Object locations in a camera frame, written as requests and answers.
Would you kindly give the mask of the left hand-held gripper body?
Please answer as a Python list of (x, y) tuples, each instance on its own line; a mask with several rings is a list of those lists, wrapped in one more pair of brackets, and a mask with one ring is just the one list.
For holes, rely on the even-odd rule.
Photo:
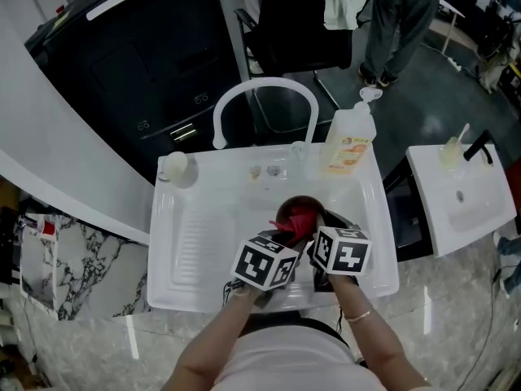
[(240, 244), (231, 268), (233, 278), (223, 287), (223, 304), (240, 290), (255, 288), (260, 291), (256, 303), (267, 305), (275, 293), (295, 281), (300, 256), (283, 255), (287, 238), (277, 230), (262, 231)]

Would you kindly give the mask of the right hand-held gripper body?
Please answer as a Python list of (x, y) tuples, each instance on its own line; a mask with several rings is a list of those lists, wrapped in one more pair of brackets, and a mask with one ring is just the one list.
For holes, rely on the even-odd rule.
[(363, 275), (370, 259), (372, 240), (357, 228), (319, 226), (308, 252), (315, 292), (333, 292), (329, 275), (354, 278)]

